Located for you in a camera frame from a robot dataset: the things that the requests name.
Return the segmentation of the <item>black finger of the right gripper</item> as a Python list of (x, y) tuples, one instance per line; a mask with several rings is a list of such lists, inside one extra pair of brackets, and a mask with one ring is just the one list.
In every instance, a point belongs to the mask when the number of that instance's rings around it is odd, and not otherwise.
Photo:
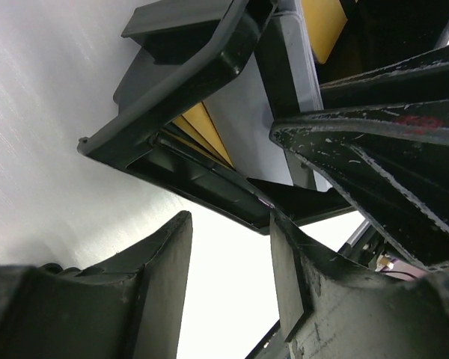
[(449, 45), (320, 86), (325, 108), (449, 99)]
[(409, 262), (449, 269), (449, 99), (310, 112), (277, 120), (270, 138)]

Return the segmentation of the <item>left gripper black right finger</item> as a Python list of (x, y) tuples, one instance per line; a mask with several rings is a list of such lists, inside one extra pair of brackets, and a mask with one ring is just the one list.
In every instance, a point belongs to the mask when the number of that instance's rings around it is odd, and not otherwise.
[(269, 234), (293, 358), (449, 358), (449, 271), (411, 281), (372, 271), (278, 212)]

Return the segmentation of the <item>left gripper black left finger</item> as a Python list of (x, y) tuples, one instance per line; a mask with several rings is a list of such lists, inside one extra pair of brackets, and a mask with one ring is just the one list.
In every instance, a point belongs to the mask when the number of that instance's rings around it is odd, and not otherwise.
[(0, 266), (0, 358), (175, 358), (192, 231), (182, 211), (86, 269)]

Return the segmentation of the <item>grey blue card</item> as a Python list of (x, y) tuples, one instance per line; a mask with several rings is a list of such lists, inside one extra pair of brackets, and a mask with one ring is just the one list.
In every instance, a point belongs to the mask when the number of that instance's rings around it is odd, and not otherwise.
[(299, 6), (159, 1), (122, 35), (141, 50), (114, 94), (120, 114), (154, 135), (203, 103), (242, 174), (303, 185), (268, 138), (274, 120), (323, 106)]

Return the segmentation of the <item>black plastic card tray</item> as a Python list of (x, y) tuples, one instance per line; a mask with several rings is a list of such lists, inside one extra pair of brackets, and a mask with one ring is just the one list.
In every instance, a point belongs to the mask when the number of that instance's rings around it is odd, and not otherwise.
[(301, 224), (350, 209), (269, 140), (273, 120), (444, 46), (449, 1), (155, 1), (121, 35), (140, 49), (118, 114), (79, 152), (265, 234), (274, 206)]

